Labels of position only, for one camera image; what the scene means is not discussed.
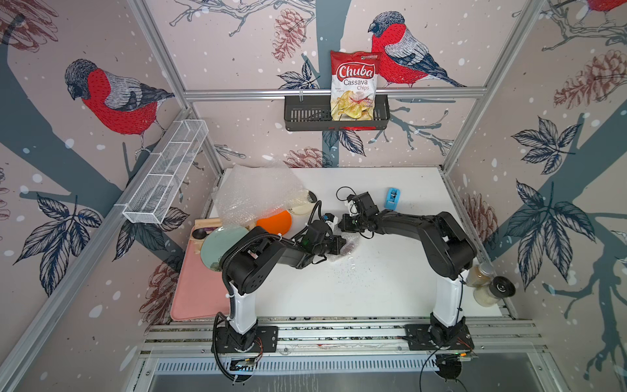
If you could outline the clear bubble wrap sheet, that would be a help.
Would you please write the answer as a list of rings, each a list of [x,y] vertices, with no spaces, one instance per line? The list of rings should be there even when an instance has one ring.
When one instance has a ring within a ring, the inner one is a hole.
[[[333,255],[336,260],[343,257],[351,256],[362,242],[362,236],[360,235],[360,233],[339,232],[338,235],[341,236],[346,241],[346,243],[341,247],[340,253],[338,255]]]

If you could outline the blue tape dispenser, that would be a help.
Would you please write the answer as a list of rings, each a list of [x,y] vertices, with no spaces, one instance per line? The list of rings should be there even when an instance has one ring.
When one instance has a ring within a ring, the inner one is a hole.
[[[397,188],[389,188],[385,198],[385,209],[395,211],[398,207],[400,190]]]

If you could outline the orange plastic plate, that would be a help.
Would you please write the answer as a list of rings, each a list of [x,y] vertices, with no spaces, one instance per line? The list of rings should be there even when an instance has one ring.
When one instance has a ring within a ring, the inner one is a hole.
[[[273,235],[286,235],[292,228],[292,215],[283,210],[256,221],[256,225]]]

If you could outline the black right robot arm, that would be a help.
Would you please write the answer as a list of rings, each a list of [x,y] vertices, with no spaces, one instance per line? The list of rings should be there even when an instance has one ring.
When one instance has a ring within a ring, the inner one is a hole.
[[[439,276],[436,300],[429,316],[429,334],[436,346],[450,346],[457,341],[465,327],[461,308],[465,281],[462,274],[469,270],[477,250],[467,233],[450,212],[418,216],[380,211],[368,192],[351,194],[346,198],[349,212],[339,228],[347,233],[398,235],[421,242],[431,269]]]

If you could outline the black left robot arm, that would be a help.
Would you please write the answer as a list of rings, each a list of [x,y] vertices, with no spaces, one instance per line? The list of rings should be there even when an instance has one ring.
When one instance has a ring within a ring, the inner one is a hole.
[[[305,227],[287,238],[255,226],[220,258],[230,313],[223,316],[229,334],[245,346],[254,338],[258,319],[255,292],[277,265],[296,270],[339,256],[348,240],[334,233],[336,217],[314,203]]]

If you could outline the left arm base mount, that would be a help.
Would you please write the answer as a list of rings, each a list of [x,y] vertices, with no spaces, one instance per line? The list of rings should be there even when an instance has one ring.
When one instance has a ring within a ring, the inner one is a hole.
[[[247,333],[239,334],[227,324],[217,327],[212,333],[212,353],[215,348],[219,354],[275,353],[278,340],[279,328],[276,326],[254,326]]]

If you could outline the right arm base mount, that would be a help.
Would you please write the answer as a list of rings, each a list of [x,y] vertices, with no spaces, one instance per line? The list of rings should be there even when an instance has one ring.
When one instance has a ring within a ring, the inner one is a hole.
[[[454,327],[443,327],[427,324],[407,324],[404,326],[403,340],[408,343],[410,351],[473,351],[474,342],[470,330],[464,323]]]

